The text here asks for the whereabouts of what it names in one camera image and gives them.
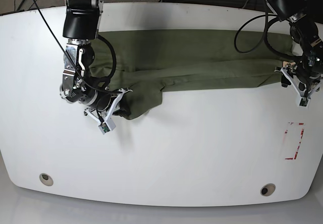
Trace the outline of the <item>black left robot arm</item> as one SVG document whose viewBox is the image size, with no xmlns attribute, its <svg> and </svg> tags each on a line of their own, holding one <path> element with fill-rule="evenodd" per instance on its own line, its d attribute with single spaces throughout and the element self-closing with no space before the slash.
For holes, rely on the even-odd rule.
<svg viewBox="0 0 323 224">
<path fill-rule="evenodd" d="M 296 103 L 308 107 L 311 96 L 322 86 L 322 39 L 318 27 L 309 13 L 310 0 L 262 0 L 265 23 L 259 43 L 275 55 L 287 60 L 275 71 L 282 74 L 282 87 L 292 86 L 297 92 Z M 275 50 L 268 41 L 268 30 L 276 22 L 287 21 L 293 41 L 300 45 L 302 55 L 288 55 Z"/>
</svg>

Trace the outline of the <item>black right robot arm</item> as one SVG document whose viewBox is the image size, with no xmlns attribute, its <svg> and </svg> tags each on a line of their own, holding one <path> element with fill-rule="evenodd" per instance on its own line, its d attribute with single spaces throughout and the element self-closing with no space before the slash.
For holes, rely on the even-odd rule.
<svg viewBox="0 0 323 224">
<path fill-rule="evenodd" d="M 63 37 L 68 40 L 64 53 L 64 71 L 60 96 L 68 103 L 86 106 L 84 114 L 97 123 L 103 134 L 111 132 L 116 125 L 112 115 L 120 110 L 120 101 L 129 89 L 110 91 L 109 84 L 116 72 L 117 57 L 111 43 L 99 34 L 104 0 L 65 0 L 66 18 Z M 112 56 L 112 68 L 104 77 L 94 77 L 90 65 L 95 53 L 92 40 L 99 39 L 108 46 Z"/>
</svg>

